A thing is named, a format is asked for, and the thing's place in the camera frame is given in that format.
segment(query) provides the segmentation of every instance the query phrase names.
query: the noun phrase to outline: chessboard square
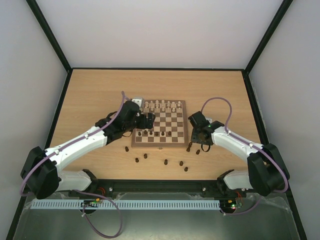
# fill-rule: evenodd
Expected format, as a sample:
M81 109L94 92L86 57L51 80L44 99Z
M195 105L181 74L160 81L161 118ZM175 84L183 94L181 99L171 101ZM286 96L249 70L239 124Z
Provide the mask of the chessboard square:
M141 143L142 142L142 136L136 136L135 137L135 142L136 143Z
M153 138L153 142L154 142L154 143L160 143L160 137L159 137L159 136L155 136L155 137Z
M178 137L178 143L183 144L185 142L185 138L183 136Z

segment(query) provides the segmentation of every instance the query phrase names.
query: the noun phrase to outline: table top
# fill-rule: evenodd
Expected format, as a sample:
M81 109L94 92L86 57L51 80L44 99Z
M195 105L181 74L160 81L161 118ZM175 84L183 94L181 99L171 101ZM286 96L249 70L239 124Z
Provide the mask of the table top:
M118 109L121 91L129 98L180 99L186 102L187 115L200 111L212 97L224 97L232 104L228 127L235 133L259 143L259 136L240 71L194 70L94 70L75 69L63 101L51 147L87 131L99 119ZM206 117L224 123L229 114L222 100L207 104ZM188 124L188 139L192 126ZM214 180L230 170L245 170L247 164L220 146L209 152L185 148L131 148L131 137L122 137L72 162L65 170L89 169L99 179Z

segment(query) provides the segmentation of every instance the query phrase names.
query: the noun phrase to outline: gray wall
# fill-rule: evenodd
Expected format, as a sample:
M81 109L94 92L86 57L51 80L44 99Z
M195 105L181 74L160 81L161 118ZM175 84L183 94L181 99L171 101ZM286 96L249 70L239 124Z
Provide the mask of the gray wall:
M244 68L282 0L37 0L73 67Z
M282 153L308 239L320 222L320 1L293 1L251 76L266 131Z
M66 72L24 0L0 1L0 239L20 200L20 171L44 147Z

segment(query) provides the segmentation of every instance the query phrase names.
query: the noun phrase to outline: purple cable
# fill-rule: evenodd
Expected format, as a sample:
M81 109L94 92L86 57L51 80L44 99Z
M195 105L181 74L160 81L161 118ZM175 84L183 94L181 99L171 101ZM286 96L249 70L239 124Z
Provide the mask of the purple cable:
M251 142L247 142L241 138L239 138L238 136L234 135L231 131L229 131L228 129L228 123L229 123L229 120L231 118L231 115L232 115L232 106L231 106L231 103L225 99L224 97L220 97L220 96L217 96L217 97L212 97L212 98L209 98L207 101L205 101L205 103L203 104L202 108L201 108L201 112L203 112L206 104L211 101L211 100L216 100L216 99L220 99L220 100L223 100L225 101L228 105L229 105L229 115L228 115L228 118L226 119L225 121L225 125L224 125L224 129L225 131L231 136L233 137L234 139L237 139L238 141L242 142L243 144L246 144L248 146L250 146L250 143ZM259 151L260 153L262 153L274 166L275 168L279 171L279 173L281 174L282 178L283 178L283 181L284 181L284 189L282 190L274 190L274 192L276 193L285 193L287 190L288 190L288 187L289 187L289 184L288 184L288 180L287 180L287 177L285 175L285 173L282 171L282 169L279 167L279 165L265 152L263 151L262 149L260 149L259 147L255 146L254 144L252 144L252 148L254 148L255 150ZM257 201L257 203L251 207L250 209L246 210L246 211L243 211L243 212L239 212L239 213L226 213L226 215L241 215L241 214L245 214L245 213L248 213L250 211L252 211L258 204L259 202L261 201L261 197L259 198L259 200Z
M108 236L108 235L104 235L102 232L98 231L95 226L90 222L88 216L86 215L85 213L85 210L86 210L86 206L87 205L84 205L83 209L82 209L82 213L83 213L83 216L85 217L85 219L88 221L90 227L93 229L93 231L95 231L96 234L98 234L100 237L103 237L105 239L114 239L116 237L118 237L121 233L121 230L122 230L122 226L123 226L123 218L122 218L122 214L121 214L121 211L119 209L119 207L117 206L117 204L115 204L114 201L112 201L111 199L109 199L108 197L105 197L105 196L102 196L102 195L99 195L99 194L95 194L95 193L88 193L88 192L83 192L83 191L79 191L79 190L74 190L76 191L77 193L80 193L80 194L83 194L83 195L88 195L88 196L94 196L94 197L98 197L98 198L102 198L102 199L105 199L105 200L108 200L110 203L112 203L112 205L116 208L117 212L119 213L119 217L120 217L120 227L119 227L119 230L118 232L113 235L113 236Z
M106 125L104 125L103 127L101 127L101 128L99 128L99 129L95 130L94 132L88 134L89 137L92 136L92 135L95 135L96 133L98 133L98 132L102 131L103 129L107 128L107 127L116 119L116 117L119 115L120 110L122 109L122 107L123 107L123 105L124 105L124 103L125 103L125 98L127 98L124 91L122 91L121 94L122 94L121 104L120 104L120 107L119 107L118 111L117 111L116 114L114 115L114 117L113 117L109 122L107 122ZM79 142L79 141L81 141L82 139L85 139L85 138L86 138L85 136L79 137L79 138L77 138L77 139L69 142L68 144L60 147L58 150L61 152L61 151L63 151L64 149L66 149L67 147L70 147L71 145L73 145L73 144L75 144L75 143L77 143L77 142ZM25 186L26 186L26 184L27 184L28 179L29 179L30 176L35 172L35 170L37 170L37 168L40 167L41 164L43 164L46 160L48 160L49 158L53 157L54 155L56 155L55 152L53 152L53 153L49 154L48 156L46 156L44 159L42 159L40 162L38 162L38 163L30 170L30 172L25 176L25 178L24 178L23 181L22 181L20 190L19 190L19 193L20 193L21 196L26 197L26 196L32 195L32 192L29 192L29 193L27 193L27 194L24 194L24 193L23 193L23 192L24 192L24 188L25 188Z

